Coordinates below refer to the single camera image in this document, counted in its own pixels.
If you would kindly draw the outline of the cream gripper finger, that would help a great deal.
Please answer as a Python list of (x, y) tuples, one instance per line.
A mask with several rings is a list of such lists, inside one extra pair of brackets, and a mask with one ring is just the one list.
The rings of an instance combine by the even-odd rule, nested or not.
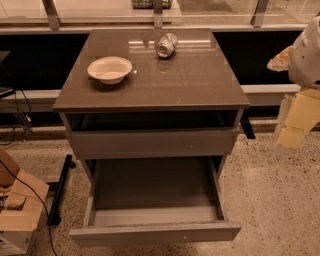
[(291, 50), (291, 46), (286, 47), (268, 62), (267, 68), (276, 72), (287, 71), (289, 68)]

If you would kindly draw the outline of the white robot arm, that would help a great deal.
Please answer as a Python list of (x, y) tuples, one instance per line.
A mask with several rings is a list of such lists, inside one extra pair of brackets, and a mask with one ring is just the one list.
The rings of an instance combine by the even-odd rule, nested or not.
[(291, 46), (271, 59), (267, 68), (287, 71), (289, 80), (300, 86), (285, 95), (280, 104), (272, 148), (278, 153), (296, 149), (320, 122), (320, 15), (312, 19)]

